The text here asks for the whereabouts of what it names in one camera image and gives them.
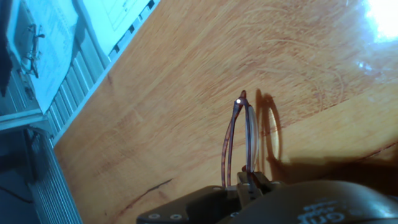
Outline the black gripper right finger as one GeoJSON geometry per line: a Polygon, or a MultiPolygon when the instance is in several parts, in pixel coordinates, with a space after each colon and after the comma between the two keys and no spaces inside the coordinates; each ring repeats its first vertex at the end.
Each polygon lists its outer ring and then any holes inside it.
{"type": "Polygon", "coordinates": [[[238,172],[237,180],[236,191],[241,207],[285,186],[281,181],[270,181],[262,172],[238,172]]]}

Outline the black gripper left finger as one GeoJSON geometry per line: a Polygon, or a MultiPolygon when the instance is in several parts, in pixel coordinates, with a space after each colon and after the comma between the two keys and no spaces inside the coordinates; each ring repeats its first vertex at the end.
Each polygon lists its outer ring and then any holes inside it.
{"type": "Polygon", "coordinates": [[[237,191],[211,185],[140,214],[136,223],[227,223],[240,209],[237,191]]]}

